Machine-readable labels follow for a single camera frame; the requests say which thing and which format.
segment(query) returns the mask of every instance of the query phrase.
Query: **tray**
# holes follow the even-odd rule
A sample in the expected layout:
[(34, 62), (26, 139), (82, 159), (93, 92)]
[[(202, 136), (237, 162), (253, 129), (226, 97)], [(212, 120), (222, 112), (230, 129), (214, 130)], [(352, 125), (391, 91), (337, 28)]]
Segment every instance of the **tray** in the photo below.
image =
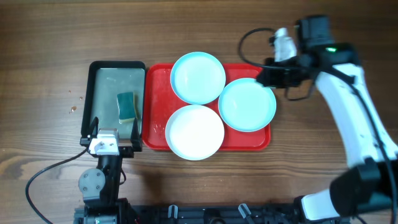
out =
[[(223, 64), (226, 73), (226, 85), (239, 78), (254, 78), (262, 68), (244, 63)], [(144, 117), (142, 140), (151, 149), (170, 150), (165, 138), (165, 127), (169, 117), (188, 103), (180, 100), (170, 85), (172, 63), (160, 63), (152, 66), (146, 75)], [(218, 98), (205, 105), (217, 114)], [(243, 133), (224, 123), (225, 136), (219, 151), (260, 151), (271, 140), (271, 129), (267, 125), (252, 133)]]

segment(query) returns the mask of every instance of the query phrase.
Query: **green sponge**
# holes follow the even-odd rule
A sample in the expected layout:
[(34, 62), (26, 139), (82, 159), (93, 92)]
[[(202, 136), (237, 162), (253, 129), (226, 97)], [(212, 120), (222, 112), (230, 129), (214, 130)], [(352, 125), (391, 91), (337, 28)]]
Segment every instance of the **green sponge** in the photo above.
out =
[(118, 94), (119, 123), (133, 122), (137, 117), (136, 101), (132, 92)]

